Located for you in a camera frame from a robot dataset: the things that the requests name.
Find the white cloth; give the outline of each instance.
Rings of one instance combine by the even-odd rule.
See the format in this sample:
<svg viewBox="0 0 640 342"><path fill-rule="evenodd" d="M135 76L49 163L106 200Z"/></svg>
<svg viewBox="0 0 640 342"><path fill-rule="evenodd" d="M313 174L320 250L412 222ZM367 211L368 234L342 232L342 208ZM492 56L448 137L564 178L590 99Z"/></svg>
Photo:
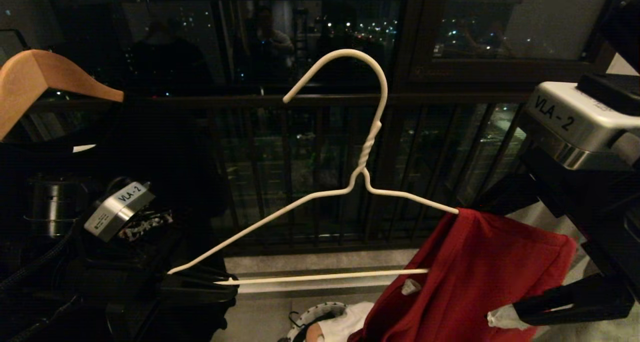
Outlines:
<svg viewBox="0 0 640 342"><path fill-rule="evenodd" d="M318 322L322 329L322 337L318 338L318 342L346 342L352 333L364 326L364 320L372 308L371 302L348 305L342 315Z"/></svg>

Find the wire hanger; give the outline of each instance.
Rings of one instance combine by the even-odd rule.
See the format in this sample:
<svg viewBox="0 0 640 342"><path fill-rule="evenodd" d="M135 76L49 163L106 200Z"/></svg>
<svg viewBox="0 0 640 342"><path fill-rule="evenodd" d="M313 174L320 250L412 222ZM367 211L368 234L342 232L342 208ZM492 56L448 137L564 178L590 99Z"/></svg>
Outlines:
<svg viewBox="0 0 640 342"><path fill-rule="evenodd" d="M375 142L376 139L376 135L378 134L378 132L380 131L380 128L382 127L382 123L380 122L380 119L382 118L382 112L384 112L385 110L385 105L387 104L387 92L388 92L388 87L387 87L387 78L385 77L385 73L384 71L382 71L382 67L380 67L380 65L378 64L378 62L375 61L375 59L373 59L372 57L370 57L369 55L367 55L366 53L363 53L359 50L354 50L354 49L339 49L339 50L334 50L333 52L327 53L326 55L324 55L322 58L320 58L317 62L315 62L315 64L309 69L309 71L307 71L307 73L304 74L304 76L302 76L302 78L300 78L300 80L298 80L298 82L295 84L295 86L293 86L293 88L291 88L291 91L289 91L284 98L282 98L282 101L284 103L288 103L291 101L292 98L295 97L295 95L302 89L302 87L304 85L307 84L307 82L309 82L309 80L311 80L311 78L314 76L314 74L316 74L324 65L327 64L327 62L332 61L336 58L340 58L340 57L353 57L353 58L357 58L363 62L365 62L366 64L368 64L373 71L375 72L375 75L377 75L378 80L380 81L380 102L377 105L377 110L375 111L375 115L373 118L373 123L371 124L371 128L369 130L368 136L366 137L365 143L362 146L362 152L360 153L359 159L358 159L358 165L356 166L356 168L354 169L353 173L351 173L350 179L349 179L349 185L347 185L345 188L343 189L335 189L333 191L323 191L323 192L313 192L311 194L308 194L307 196L304 196L302 198L300 198L297 201L294 201L293 203L291 203L290 205L287 205L286 207L283 207L279 210L277 210L276 212L270 214L269 216L261 219L260 221L254 223L253 225L245 228L244 230L236 233L236 235L234 235L233 237L227 239L226 241L218 244L217 246L215 246L214 248L211 248L209 251L207 251L206 253L203 253L201 256L195 258L194 260L192 260L189 263L183 264L182 266L178 266L175 267L173 269L170 269L169 272L167 272L167 274L174 274L176 272L179 271L183 271L185 269L189 269L190 267L193 267L194 265L196 265L197 263L201 262L202 260L204 260L205 258L211 256L212 254L216 253L217 251L220 251L221 249L223 249L224 247L232 244L233 242L235 242L236 240L244 237L245 235L247 235L248 233L251 233L254 230L257 230L258 228L262 227L263 225L269 223L270 221L273 221L274 219L277 219L278 217L284 215L285 213L289 212L290 210L293 210L294 208L307 203L308 201L314 200L314 199L318 199L321 197L330 197L330 196L340 196L340 195L346 195L348 194L350 191L352 191L352 189L354 189L354 185L356 182L356 178L358 177L358 175L362 174L364 176L364 183L365 183L365 187L366 190L368 190L369 192L371 192L371 194L375 194L375 195L380 195L380 196L393 196L393 197L402 197L405 199L410 199L412 201L416 201L417 203L420 203L422 205L426 205L429 207L433 207L436 208L438 210L442 210L444 212L449 212L452 214L457 215L459 212L457 209L453 208L453 207L449 207L447 205L443 205L440 203L436 203L434 201L430 201L427 200L425 198L422 197L418 197L414 194L408 193L408 192L402 192L402 191L389 191L386 189L376 189L374 187L371 186L371 176L370 173L366 167L367 165L367 160L369 159L369 155L371 153L371 148L373 147L373 144ZM322 279L333 279L333 278L352 278L352 277L367 277L367 276L379 276L380 274L418 274L418 273L427 273L428 269L398 269L395 271L373 271L373 272L358 272L358 273L340 273L340 274L320 274L320 275L315 275L315 276L293 276L293 277L279 277L279 278L261 278L261 280L263 280L263 282L290 282L290 281L312 281L312 280L322 280ZM262 283L261 280L247 280L246 282L243 282L242 280L236 280L236 281L228 281L228 282L221 282L221 283L226 283L229 285L243 285L244 283Z"/></svg>
<svg viewBox="0 0 640 342"><path fill-rule="evenodd" d="M0 69L0 141L46 89L73 92L113 102L124 93L94 80L77 64L46 50L24 50Z"/></svg>

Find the red shirt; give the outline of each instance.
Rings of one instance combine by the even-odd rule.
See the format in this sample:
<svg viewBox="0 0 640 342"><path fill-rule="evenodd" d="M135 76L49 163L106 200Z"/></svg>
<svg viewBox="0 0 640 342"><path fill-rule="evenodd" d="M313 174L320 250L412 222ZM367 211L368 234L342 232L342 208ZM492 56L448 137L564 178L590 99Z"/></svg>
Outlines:
<svg viewBox="0 0 640 342"><path fill-rule="evenodd" d="M536 329L489 327L487 313L558 287L576 252L566 235L460 209L447 214L349 342L528 341ZM407 278L422 289L405 296Z"/></svg>

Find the white wire hanger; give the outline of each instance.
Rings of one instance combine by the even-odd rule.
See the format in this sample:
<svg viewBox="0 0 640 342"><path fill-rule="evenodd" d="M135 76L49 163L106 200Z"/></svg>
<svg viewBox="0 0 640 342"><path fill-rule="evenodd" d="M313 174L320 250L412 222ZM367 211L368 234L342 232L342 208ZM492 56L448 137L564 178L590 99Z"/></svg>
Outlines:
<svg viewBox="0 0 640 342"><path fill-rule="evenodd" d="M309 71L307 71L307 73L305 73L304 76L302 76L302 78L300 78L300 80L298 80L298 82L295 84L295 86L293 86L293 88L291 88L291 91L289 91L284 96L284 98L282 98L282 101L284 103L290 102L291 99L293 99L295 97L295 95L302 89L302 87L304 87L309 82L309 80L311 80L311 78L324 65L327 64L327 62L330 62L330 61L332 61L332 60L334 60L336 58L340 58L340 57L353 57L353 58L357 58L357 59L365 62L366 64L368 64L373 69L373 71L375 72L375 75L377 75L377 78L378 78L378 80L380 82L380 102L377 105L377 110L375 111L375 115L374 115L374 118L373 118L373 123L371 124L371 128L370 128L370 130L368 132L368 136L366 137L365 143L362 145L362 152L360 153L360 156L359 156L359 159L358 159L358 165L354 169L353 173L351 173L351 176L350 176L350 179L349 179L349 185L347 185L343 189L334 189L332 191L313 192L311 194L308 194L307 196L304 196L304 197L300 198L299 200L294 201L290 205L287 205L286 207L283 207L283 208L277 210L276 212L270 214L269 216L266 216L265 218L261 219L260 221L254 223L253 225L250 225L249 227L245 228L244 230L236 233L236 235L234 235L233 237L231 237L231 238L227 239L226 241L218 244L214 248L211 248L209 251L207 251L206 253L203 253L201 256L195 258L191 262L188 262L186 264L183 264L182 266L178 266L178 267L174 267L173 269L170 269L170 271L167 272L167 274L174 274L176 272L180 272L180 271L189 269L190 267L193 267L194 265L196 265L197 263L201 262L205 258L211 256L212 254L216 253L217 251L222 250L226 246L229 246L230 244L232 244L236 240L244 237L245 235L251 233L254 230L257 230L258 228L260 228L263 225L273 221L274 219L277 219L278 217L280 217L280 216L284 215L285 213L293 210L294 208L296 208L296 207L298 207L298 206L300 206L300 205L302 205L304 203L307 203L308 201L311 201L311 200L314 200L314 199L319 199L319 198L322 198L322 197L341 196L341 195L348 194L349 192L352 191L352 189L354 189L354 186L355 186L355 183L356 183L356 178L360 174L362 174L364 176L364 184L365 184L366 190L371 192L371 194L380 195L380 196L402 197L402 198L405 198L405 199L410 199L412 201L416 201L417 203L419 203L421 205L426 205L426 206L429 206L429 207L436 208L438 210L442 210L444 212L449 212L449 213L452 213L452 214L455 214L455 215L458 214L458 210L453 208L453 207L449 207L447 205L436 203L434 201L430 201L430 200L427 200L425 198L418 197L418 196L416 196L414 194L411 194L411 193L408 193L408 192L389 191L387 189L376 189L376 188L371 186L371 175L370 175L370 173L369 173L369 171L368 171L368 169L366 167L367 166L367 160L369 159L369 155L371 153L371 148L373 147L373 144L375 142L376 135L378 134L378 132L380 131L380 129L382 127L382 123L380 122L380 119L382 118L382 112L384 112L385 106L387 105L388 87L387 87L387 78L385 77L384 71L382 71L382 67L380 67L378 62L376 62L372 57L370 57L366 53L363 53L363 52L361 52L359 50L354 50L354 49L339 49L339 50L334 50L333 52L327 53L322 58L320 58L317 62L315 62L315 64L309 69ZM259 279L253 279L253 280L229 280L229 281L226 281L226 282L218 282L218 284L220 284L220 285L245 285L245 284L249 284L249 283L317 281L317 280L336 279L336 278L362 278L362 277L369 277L369 276L389 276L389 275L401 275L401 274L425 274L428 271L429 271L428 269L422 268L422 269L396 269L396 270L383 270L383 271L370 271L370 272L355 272L355 273L314 274L314 275L308 275L308 276L288 276L288 277L277 277L277 278L259 278Z"/></svg>

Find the glass window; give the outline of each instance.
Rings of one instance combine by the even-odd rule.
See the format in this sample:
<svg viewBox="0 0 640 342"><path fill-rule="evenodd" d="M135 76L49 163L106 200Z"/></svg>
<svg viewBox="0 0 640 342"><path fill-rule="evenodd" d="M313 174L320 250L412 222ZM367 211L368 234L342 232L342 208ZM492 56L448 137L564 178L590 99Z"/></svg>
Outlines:
<svg viewBox="0 0 640 342"><path fill-rule="evenodd" d="M0 0L0 61L24 46L145 96L281 94L330 51L387 68L401 0ZM377 88L363 62L333 61L311 89Z"/></svg>
<svg viewBox="0 0 640 342"><path fill-rule="evenodd" d="M436 58L579 60L606 0L447 0Z"/></svg>

